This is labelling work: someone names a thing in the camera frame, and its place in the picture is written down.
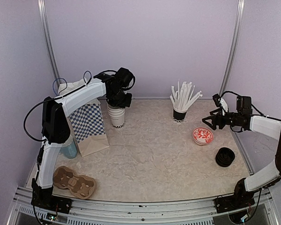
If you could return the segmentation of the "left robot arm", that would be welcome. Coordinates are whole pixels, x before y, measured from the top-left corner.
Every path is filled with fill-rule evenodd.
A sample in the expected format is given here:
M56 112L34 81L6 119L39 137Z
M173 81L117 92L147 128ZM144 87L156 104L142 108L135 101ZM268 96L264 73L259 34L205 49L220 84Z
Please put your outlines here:
M36 109L41 105L43 112L42 138L37 139L27 133L29 138L42 144L32 189L44 207L50 209L56 204L56 197L52 195L53 172L59 150L70 136L67 122L69 115L86 103L103 96L111 106L129 107L132 95L128 91L135 85L135 81L133 73L126 68L121 67L112 75L106 70L93 76L80 87L55 98L47 97L33 107Z

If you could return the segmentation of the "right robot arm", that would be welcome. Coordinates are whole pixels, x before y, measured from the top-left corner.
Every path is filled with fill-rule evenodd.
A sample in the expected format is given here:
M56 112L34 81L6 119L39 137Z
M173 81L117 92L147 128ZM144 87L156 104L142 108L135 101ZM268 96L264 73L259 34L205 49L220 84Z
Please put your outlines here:
M240 131L252 131L271 137L278 141L274 160L257 173L239 180L233 195L216 199L218 211L229 208L239 209L254 204L256 192L273 186L281 180L281 120L265 116L261 112L253 114L257 108L252 104L251 97L236 95L236 112L230 112L223 95L213 95L217 109L210 111L210 115L202 122L213 130L223 129L225 126L240 127Z

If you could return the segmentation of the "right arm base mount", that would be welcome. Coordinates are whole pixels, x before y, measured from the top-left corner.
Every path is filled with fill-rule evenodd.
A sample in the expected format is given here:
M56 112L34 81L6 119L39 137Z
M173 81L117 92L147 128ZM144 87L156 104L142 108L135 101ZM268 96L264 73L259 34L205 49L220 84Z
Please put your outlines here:
M235 200L235 198L230 195L230 196L225 196L225 197L217 197L214 200L215 207L217 213L224 213L232 210L237 210L241 208L248 207L249 205L254 205L255 200L253 198L251 199L244 199L244 200Z

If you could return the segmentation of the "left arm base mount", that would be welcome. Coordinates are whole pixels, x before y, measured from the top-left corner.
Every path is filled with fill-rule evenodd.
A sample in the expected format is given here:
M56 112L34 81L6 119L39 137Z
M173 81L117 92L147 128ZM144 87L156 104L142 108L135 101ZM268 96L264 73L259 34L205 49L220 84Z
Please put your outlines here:
M43 203L39 199L33 197L31 204L33 206L54 211L57 213L69 214L72 206L72 200L70 198L57 197L53 195L51 196L51 199L49 200L48 203Z

